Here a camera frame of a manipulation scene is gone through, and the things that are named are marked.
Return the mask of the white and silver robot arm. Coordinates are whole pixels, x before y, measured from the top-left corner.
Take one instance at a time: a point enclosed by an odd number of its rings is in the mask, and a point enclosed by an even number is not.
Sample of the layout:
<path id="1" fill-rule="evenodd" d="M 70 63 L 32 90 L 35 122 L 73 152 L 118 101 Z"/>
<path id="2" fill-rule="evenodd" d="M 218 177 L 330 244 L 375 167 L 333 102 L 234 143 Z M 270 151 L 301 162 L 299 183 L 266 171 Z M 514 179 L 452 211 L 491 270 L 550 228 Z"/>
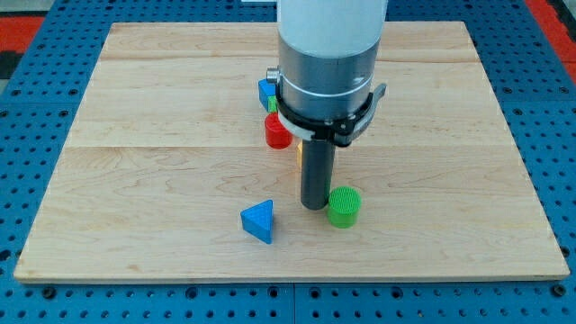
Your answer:
<path id="1" fill-rule="evenodd" d="M 365 103 L 387 0 L 277 2 L 280 97 L 312 120 L 342 119 Z"/>

